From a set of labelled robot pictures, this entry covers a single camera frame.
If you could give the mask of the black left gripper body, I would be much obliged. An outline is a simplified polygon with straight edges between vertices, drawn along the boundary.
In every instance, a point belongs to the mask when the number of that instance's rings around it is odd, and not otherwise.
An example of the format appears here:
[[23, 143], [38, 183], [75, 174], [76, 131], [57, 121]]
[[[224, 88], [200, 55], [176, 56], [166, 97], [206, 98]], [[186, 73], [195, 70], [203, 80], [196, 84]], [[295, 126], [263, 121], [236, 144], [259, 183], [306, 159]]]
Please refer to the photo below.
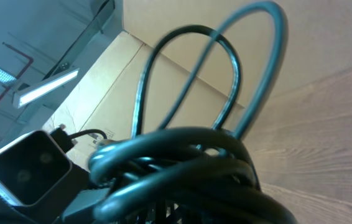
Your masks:
[[46, 196], [31, 207], [15, 207], [0, 197], [0, 223], [94, 223], [93, 207], [108, 193], [89, 180], [89, 173], [74, 164]]

